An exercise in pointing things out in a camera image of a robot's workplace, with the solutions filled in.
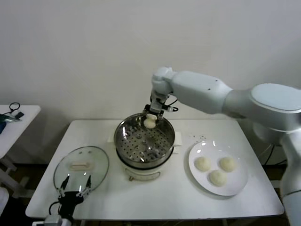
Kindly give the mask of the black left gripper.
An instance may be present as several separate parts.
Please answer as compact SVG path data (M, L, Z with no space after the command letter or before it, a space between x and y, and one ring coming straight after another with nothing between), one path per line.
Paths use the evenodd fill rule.
M81 192L65 192L69 181L70 175L68 174L65 180L61 183L60 188L58 189L59 197L58 201L61 204L61 207L58 211L59 215L62 218L73 220L73 213L78 204L81 204L84 201L83 197L87 197L91 191L91 176L88 177L86 187Z

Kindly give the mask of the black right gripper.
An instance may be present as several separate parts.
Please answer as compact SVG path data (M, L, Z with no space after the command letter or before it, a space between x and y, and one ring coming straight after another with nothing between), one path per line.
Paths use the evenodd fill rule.
M164 119L164 117L163 117L164 111L151 109L150 105L146 105L144 107L143 116L146 117L147 114L152 114L152 115L157 116L159 121Z

